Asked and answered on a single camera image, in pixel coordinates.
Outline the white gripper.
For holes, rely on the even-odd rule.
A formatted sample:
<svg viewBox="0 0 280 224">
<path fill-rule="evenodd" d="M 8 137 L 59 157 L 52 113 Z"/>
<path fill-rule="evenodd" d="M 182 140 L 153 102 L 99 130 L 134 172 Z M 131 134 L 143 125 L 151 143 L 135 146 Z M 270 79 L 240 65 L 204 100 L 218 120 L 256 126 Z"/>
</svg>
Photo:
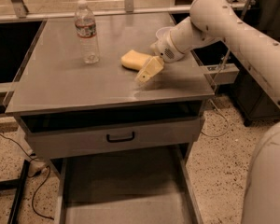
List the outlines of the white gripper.
<svg viewBox="0 0 280 224">
<path fill-rule="evenodd" d="M 181 60 L 185 56 L 184 53 L 180 52 L 175 47 L 171 37 L 168 44 L 159 44 L 156 41 L 150 45 L 150 48 L 157 56 L 152 56 L 149 58 L 137 73 L 135 80 L 138 83 L 146 83 L 156 76 L 163 69 L 164 62 L 174 63 Z"/>
</svg>

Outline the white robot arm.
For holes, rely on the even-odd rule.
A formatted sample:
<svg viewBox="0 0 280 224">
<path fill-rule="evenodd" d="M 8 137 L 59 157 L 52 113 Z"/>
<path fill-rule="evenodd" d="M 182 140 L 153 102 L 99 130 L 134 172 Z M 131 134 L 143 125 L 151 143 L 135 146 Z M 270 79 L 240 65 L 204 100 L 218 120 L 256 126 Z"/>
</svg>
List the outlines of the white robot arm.
<svg viewBox="0 0 280 224">
<path fill-rule="evenodd" d="M 280 109 L 280 43 L 239 19 L 227 0 L 194 0 L 189 16 L 151 45 L 167 63 L 222 41 Z M 280 122 L 260 139 L 248 169 L 241 224 L 280 224 Z"/>
</svg>

